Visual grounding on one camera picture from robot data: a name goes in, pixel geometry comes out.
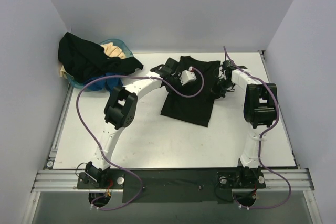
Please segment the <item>black graphic t shirt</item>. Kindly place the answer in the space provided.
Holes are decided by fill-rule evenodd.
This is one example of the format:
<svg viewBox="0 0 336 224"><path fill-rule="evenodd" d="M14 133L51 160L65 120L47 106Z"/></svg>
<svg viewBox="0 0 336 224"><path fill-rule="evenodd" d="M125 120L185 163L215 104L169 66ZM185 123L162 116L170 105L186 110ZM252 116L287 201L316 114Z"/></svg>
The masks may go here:
<svg viewBox="0 0 336 224"><path fill-rule="evenodd" d="M199 61L190 56L181 56L177 71L195 67L196 81L177 88L183 95L193 95L201 90L200 94L193 98L184 98L174 91L170 91L161 110L162 116L177 119L187 123L208 127L215 95L211 89L217 82L220 61Z"/></svg>

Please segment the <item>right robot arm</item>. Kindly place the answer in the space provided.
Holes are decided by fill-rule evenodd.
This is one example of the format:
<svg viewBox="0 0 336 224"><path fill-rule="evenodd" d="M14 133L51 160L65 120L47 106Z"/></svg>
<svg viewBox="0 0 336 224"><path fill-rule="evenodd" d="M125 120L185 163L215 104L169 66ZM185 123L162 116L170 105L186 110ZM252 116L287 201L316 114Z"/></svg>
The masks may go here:
<svg viewBox="0 0 336 224"><path fill-rule="evenodd" d="M261 159L261 143L266 132L279 121L277 87L252 76L244 66L236 66L225 60L211 93L215 98L224 98L235 88L245 92L243 116L248 124L248 133L243 153L239 159L241 166L258 169Z"/></svg>

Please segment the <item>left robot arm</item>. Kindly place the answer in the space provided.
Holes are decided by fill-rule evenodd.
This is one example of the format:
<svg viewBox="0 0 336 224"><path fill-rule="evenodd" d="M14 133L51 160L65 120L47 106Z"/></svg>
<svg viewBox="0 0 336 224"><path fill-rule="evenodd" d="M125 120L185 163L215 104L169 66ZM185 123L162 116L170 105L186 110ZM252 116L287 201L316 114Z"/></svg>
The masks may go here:
<svg viewBox="0 0 336 224"><path fill-rule="evenodd" d="M113 151L123 130L133 122L138 101L162 86L177 92L178 88L195 81L196 76L192 67L177 71L177 61L169 58L165 64L152 68L144 77L134 79L131 84L113 88L103 110L103 133L100 138L93 137L97 150L86 164L85 174L95 188L103 188L108 184Z"/></svg>

